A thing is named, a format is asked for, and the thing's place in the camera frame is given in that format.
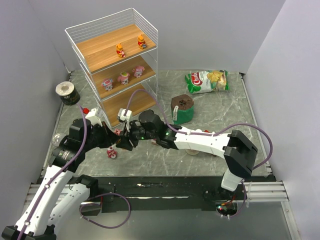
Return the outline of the pink bear strawberry donut toy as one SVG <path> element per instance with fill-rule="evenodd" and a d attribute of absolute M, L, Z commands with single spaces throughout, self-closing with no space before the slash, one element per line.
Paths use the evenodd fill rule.
<path fill-rule="evenodd" d="M 116 128 L 116 129 L 114 130 L 114 133 L 115 133 L 116 135 L 118 135 L 118 136 L 121 134 L 121 132 L 122 132 L 122 130 L 119 129 L 119 128 Z"/>

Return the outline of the pink bear cake toy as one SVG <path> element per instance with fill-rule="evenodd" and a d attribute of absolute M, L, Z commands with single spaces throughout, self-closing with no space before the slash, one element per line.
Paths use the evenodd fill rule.
<path fill-rule="evenodd" d="M 115 159 L 117 157 L 117 151 L 112 146 L 107 149 L 106 153 L 110 159 Z"/>

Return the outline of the pink blue bear toy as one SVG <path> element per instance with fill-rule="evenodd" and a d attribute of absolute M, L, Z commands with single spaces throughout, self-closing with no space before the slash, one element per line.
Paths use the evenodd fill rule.
<path fill-rule="evenodd" d="M 106 78 L 102 81 L 101 86 L 106 91 L 111 91 L 113 89 L 113 79 L 112 78 Z"/>

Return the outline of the pink bear green hat toy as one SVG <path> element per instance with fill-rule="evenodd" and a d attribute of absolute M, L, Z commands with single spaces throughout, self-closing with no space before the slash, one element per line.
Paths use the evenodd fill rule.
<path fill-rule="evenodd" d="M 130 74 L 126 71 L 122 71 L 117 78 L 117 81 L 120 82 L 122 85 L 127 85 L 129 83 Z"/>

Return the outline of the pink pig purple bow toy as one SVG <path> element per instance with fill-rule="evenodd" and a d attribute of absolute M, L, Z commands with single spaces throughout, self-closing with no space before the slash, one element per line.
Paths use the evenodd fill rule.
<path fill-rule="evenodd" d="M 141 65 L 138 65 L 132 70 L 133 76 L 135 78 L 140 78 L 144 71 L 145 71 L 145 68 Z"/>

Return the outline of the orange bear red shirt toy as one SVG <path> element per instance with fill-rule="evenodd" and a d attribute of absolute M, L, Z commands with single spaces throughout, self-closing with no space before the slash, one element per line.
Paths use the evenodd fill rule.
<path fill-rule="evenodd" d="M 120 43 L 118 43 L 118 44 L 116 45 L 116 53 L 117 53 L 117 56 L 118 56 L 119 58 L 125 58 L 125 57 L 126 57 L 126 54 L 125 54 L 125 52 L 124 52 L 124 49 L 123 49 L 123 47 L 122 47 L 122 45 L 121 45 Z"/>

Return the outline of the small orange bear toy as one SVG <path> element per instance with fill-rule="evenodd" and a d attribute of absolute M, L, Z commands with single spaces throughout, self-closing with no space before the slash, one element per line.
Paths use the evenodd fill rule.
<path fill-rule="evenodd" d="M 137 37 L 137 43 L 140 49 L 145 49 L 147 47 L 147 43 L 142 35 Z"/>

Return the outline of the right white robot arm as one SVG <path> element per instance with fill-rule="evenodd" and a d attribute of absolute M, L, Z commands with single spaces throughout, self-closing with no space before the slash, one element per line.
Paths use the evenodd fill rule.
<path fill-rule="evenodd" d="M 124 124 L 116 146 L 131 151 L 139 141 L 153 140 L 165 149 L 190 150 L 212 154 L 225 160 L 227 170 L 221 188 L 234 192 L 242 180 L 252 176 L 258 154 L 257 147 L 240 131 L 231 133 L 191 130 L 180 125 L 166 124 L 153 110 L 143 111 L 138 120 L 132 112 L 120 109 L 118 120 Z"/>

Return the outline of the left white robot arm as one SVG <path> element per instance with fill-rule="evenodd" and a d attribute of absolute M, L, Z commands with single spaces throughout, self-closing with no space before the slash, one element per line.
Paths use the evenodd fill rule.
<path fill-rule="evenodd" d="M 86 152 L 107 149 L 118 143 L 120 136 L 96 117 L 79 118 L 69 127 L 68 135 L 58 140 L 51 163 L 30 205 L 12 226 L 1 234 L 5 240 L 55 240 L 62 224 L 80 203 L 98 192 L 98 180 L 82 175 L 62 200 L 58 200 Z"/>

